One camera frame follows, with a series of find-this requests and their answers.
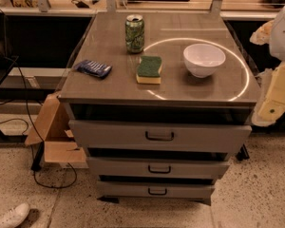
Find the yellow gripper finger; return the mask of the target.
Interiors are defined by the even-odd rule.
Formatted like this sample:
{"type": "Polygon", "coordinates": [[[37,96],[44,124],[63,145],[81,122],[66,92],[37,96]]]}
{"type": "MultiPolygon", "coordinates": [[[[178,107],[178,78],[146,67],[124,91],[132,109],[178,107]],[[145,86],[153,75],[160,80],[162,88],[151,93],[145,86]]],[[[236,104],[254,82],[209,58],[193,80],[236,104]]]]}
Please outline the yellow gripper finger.
{"type": "Polygon", "coordinates": [[[269,126],[285,113],[285,62],[276,69],[266,69],[259,74],[261,95],[256,103],[252,123],[269,126]]]}

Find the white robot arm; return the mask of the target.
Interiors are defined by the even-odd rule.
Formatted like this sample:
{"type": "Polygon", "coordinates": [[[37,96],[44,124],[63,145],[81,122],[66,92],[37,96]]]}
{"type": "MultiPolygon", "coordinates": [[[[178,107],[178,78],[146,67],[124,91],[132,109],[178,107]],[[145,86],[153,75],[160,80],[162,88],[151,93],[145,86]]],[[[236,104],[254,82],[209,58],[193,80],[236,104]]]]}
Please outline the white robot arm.
{"type": "Polygon", "coordinates": [[[265,23],[250,37],[255,45],[269,45],[270,55],[281,63],[261,74],[261,96],[254,109],[256,126],[274,124],[285,113],[285,6],[274,20],[265,23]]]}

